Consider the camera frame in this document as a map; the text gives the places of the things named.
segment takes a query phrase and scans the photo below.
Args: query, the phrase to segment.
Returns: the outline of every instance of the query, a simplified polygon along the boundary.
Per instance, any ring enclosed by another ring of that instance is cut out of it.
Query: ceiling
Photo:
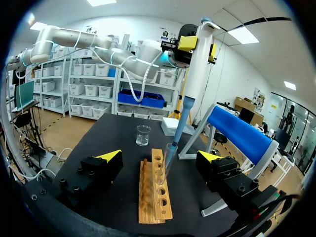
[[[91,7],[86,0],[45,0],[32,12],[36,21],[63,27],[78,20],[111,15],[146,15],[200,24],[202,16],[229,31],[246,22],[269,17],[291,17],[274,0],[117,0],[116,4]],[[272,85],[312,106],[316,101],[316,78],[307,46],[292,21],[269,21],[247,25],[260,43],[240,44],[220,30],[215,37],[247,59]],[[20,29],[20,41],[34,43],[38,32]],[[296,84],[296,91],[284,81]]]

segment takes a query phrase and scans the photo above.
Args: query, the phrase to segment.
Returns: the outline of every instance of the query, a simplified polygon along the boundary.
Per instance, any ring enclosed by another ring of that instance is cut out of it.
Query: ceiling light
[[[242,44],[259,43],[257,38],[246,27],[240,27],[240,28],[228,31],[228,34],[233,36]]]
[[[31,26],[31,30],[35,30],[35,31],[41,31],[42,29],[44,29],[47,26],[47,24],[42,23],[42,22],[35,22],[34,25]]]
[[[100,6],[100,5],[106,5],[106,4],[112,4],[116,3],[117,0],[87,0],[88,3],[90,3],[91,6]]]
[[[287,81],[284,81],[284,84],[287,88],[290,88],[292,90],[296,90],[296,86],[293,84],[293,83],[290,83],[290,82],[287,82]]]
[[[31,25],[33,25],[33,23],[34,23],[34,21],[35,21],[35,16],[34,16],[34,14],[33,13],[30,13],[29,15],[28,15],[28,23],[29,23],[29,25],[31,26]]]

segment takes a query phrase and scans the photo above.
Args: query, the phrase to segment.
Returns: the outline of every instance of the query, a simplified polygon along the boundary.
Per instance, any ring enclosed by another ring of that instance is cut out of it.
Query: black table
[[[152,128],[149,144],[136,145],[136,126]],[[195,167],[195,160],[175,158],[168,175],[173,219],[165,224],[138,224],[138,188],[140,161],[151,161],[151,149],[164,150],[172,137],[165,137],[161,122],[128,118],[117,115],[103,115],[84,135],[67,161],[58,172],[54,182],[75,172],[80,160],[87,156],[98,156],[115,150],[122,150],[124,167],[108,191],[91,200],[91,204],[80,214],[104,226],[131,233],[168,235],[191,234],[194,236],[217,236],[229,229],[237,214],[228,208],[203,218],[200,211],[220,199],[211,193]],[[178,145],[182,150],[190,135],[183,134]],[[205,150],[205,144],[197,139],[189,153]]]

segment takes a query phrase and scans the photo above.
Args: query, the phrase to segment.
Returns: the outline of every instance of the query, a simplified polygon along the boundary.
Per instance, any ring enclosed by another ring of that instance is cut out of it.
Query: yellow black tape
[[[55,124],[57,121],[59,121],[60,119],[62,119],[64,116],[61,116],[60,118],[56,119],[54,122],[52,122],[49,126],[47,126],[43,131],[41,131],[39,133],[39,135],[41,136],[45,131],[47,131],[47,129],[49,129],[53,124]]]

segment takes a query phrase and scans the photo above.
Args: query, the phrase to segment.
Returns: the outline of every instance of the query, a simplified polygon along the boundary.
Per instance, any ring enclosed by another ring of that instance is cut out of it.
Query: cardboard box
[[[259,125],[259,127],[262,126],[262,122],[263,122],[263,116],[261,116],[260,114],[258,114],[257,112],[254,112],[254,116],[250,122],[251,125],[256,125],[256,123]]]
[[[255,111],[255,105],[251,104],[250,102],[248,102],[244,99],[241,99],[240,97],[236,97],[235,109],[240,112],[242,108],[248,109],[252,112]]]

